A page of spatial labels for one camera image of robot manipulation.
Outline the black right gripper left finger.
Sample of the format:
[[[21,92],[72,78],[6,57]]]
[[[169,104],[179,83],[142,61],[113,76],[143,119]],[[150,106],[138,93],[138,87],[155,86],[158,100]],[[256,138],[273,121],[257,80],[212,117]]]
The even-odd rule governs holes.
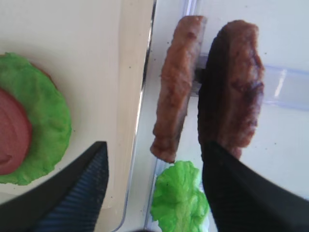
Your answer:
[[[2,232],[92,232],[109,181],[107,143],[80,157],[32,190],[0,205]]]

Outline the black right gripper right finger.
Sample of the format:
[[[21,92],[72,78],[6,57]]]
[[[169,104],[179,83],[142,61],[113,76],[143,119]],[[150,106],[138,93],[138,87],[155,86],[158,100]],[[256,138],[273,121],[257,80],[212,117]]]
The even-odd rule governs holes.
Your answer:
[[[309,202],[266,180],[217,142],[202,156],[202,181],[220,232],[306,232]]]

